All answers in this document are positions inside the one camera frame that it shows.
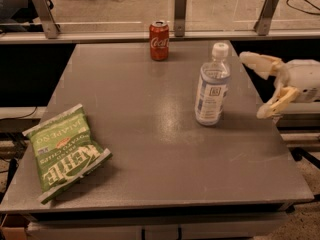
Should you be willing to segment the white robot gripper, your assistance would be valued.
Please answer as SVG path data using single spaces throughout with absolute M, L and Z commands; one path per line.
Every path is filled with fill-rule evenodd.
M 241 52 L 240 61 L 259 77 L 267 80 L 276 77 L 272 97 L 257 111 L 258 119 L 266 119 L 283 111 L 291 102 L 312 103 L 320 99 L 320 62 L 291 60 L 253 52 Z

